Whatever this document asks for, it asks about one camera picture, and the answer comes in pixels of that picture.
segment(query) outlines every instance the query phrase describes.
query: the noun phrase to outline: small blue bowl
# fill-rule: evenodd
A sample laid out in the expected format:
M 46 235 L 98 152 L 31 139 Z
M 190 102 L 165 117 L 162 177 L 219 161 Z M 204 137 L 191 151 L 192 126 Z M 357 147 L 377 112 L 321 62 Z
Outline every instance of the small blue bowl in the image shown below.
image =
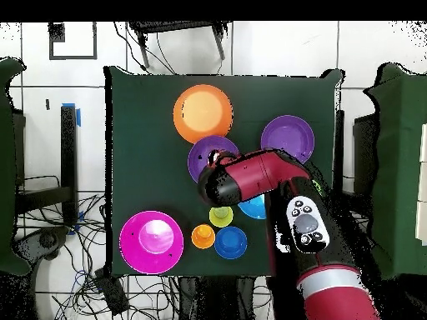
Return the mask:
M 229 226 L 217 233 L 214 246 L 219 256 L 232 260 L 244 254 L 248 240 L 240 228 Z
M 248 201 L 241 202 L 238 206 L 240 210 L 250 218 L 255 218 L 257 220 L 264 220 L 266 218 L 264 195 L 259 195 Z

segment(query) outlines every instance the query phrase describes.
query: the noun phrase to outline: pink bowl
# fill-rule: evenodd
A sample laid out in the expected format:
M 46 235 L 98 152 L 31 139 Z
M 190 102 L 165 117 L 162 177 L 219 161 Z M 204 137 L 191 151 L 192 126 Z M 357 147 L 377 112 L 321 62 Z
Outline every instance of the pink bowl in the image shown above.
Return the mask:
M 143 211 L 124 224 L 119 246 L 124 261 L 132 269 L 139 273 L 164 273 L 183 254 L 183 233 L 167 214 Z

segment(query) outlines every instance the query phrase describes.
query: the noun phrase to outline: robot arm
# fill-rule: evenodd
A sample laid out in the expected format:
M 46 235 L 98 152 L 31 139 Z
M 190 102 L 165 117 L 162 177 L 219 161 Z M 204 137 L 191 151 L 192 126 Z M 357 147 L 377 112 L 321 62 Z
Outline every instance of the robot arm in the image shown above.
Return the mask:
M 308 320 L 379 320 L 337 222 L 296 159 L 273 149 L 220 153 L 200 174 L 198 191 L 213 207 L 266 193 L 276 277 L 287 271 L 279 258 L 294 257 Z

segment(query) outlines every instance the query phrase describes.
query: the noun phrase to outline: green tabletop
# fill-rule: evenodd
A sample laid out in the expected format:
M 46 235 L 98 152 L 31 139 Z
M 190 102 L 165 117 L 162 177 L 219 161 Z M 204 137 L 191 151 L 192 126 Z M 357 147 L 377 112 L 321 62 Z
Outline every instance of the green tabletop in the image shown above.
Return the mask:
M 123 225 L 135 213 L 167 213 L 181 227 L 183 255 L 164 275 L 269 275 L 265 221 L 245 216 L 235 206 L 231 225 L 245 231 L 248 248 L 237 260 L 222 259 L 211 247 L 197 249 L 191 232 L 209 223 L 206 205 L 188 173 L 187 157 L 193 146 L 173 125 L 173 105 L 196 84 L 220 88 L 233 104 L 234 121 L 227 135 L 239 151 L 259 149 L 264 127 L 280 115 L 295 115 L 314 131 L 312 162 L 332 183 L 334 147 L 334 90 L 341 71 L 324 77 L 149 76 L 109 68 L 113 91 L 113 274 L 136 274 L 123 260 L 118 239 Z

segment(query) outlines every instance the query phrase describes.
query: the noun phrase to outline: purple plate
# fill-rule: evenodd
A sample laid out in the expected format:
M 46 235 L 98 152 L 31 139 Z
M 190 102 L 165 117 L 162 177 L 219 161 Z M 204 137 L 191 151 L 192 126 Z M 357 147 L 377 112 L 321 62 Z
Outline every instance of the purple plate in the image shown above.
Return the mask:
M 261 148 L 283 149 L 301 163 L 306 163 L 314 149 L 313 130 L 300 117 L 277 117 L 265 127 Z
M 213 150 L 239 153 L 236 145 L 226 137 L 212 135 L 198 140 L 188 154 L 188 171 L 195 182 L 198 181 L 198 176 L 208 164 L 208 156 Z

